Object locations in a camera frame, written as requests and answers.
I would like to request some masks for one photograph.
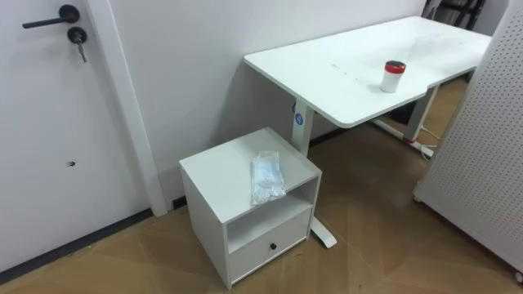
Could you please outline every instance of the drawer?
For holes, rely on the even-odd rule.
[[[307,236],[311,208],[255,239],[229,255],[229,277],[237,282],[246,273],[265,264],[274,256]]]

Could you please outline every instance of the white desk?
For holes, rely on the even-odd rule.
[[[419,99],[405,134],[375,121],[415,141],[438,86],[474,69],[489,41],[485,35],[412,16],[253,53],[244,60],[296,97],[293,145],[307,154],[314,111],[349,128]],[[393,94],[379,90],[387,60],[407,64]],[[317,220],[314,224],[327,247],[336,243]]]

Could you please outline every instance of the desk leg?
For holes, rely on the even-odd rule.
[[[403,137],[408,142],[415,142],[418,138],[419,131],[422,129],[423,121],[428,114],[428,110],[431,108],[432,101],[436,97],[439,86],[430,88],[427,94],[420,100],[416,101],[414,111],[410,116],[409,123],[405,128]]]
[[[410,116],[409,124],[407,124],[407,127],[405,128],[405,133],[396,130],[394,127],[387,125],[379,119],[374,119],[373,123],[382,130],[407,143],[410,147],[423,152],[427,158],[431,158],[434,151],[425,145],[419,144],[416,139],[418,138],[419,131],[422,128],[423,121],[428,114],[428,110],[431,108],[432,101],[434,100],[434,97],[436,97],[438,88],[439,86],[430,88],[427,91],[427,94],[416,102],[414,111]]]
[[[293,139],[294,148],[298,149],[303,155],[309,152],[309,142],[311,141],[312,119],[314,110],[305,103],[296,100],[296,107],[293,118]],[[323,242],[327,248],[336,245],[336,238],[320,223],[315,216],[312,217],[311,230]]]

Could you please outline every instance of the white pegboard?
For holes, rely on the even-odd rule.
[[[416,197],[523,271],[523,1],[511,1]]]

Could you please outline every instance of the door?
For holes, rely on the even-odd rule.
[[[108,81],[83,1],[0,0],[0,270],[149,206]]]

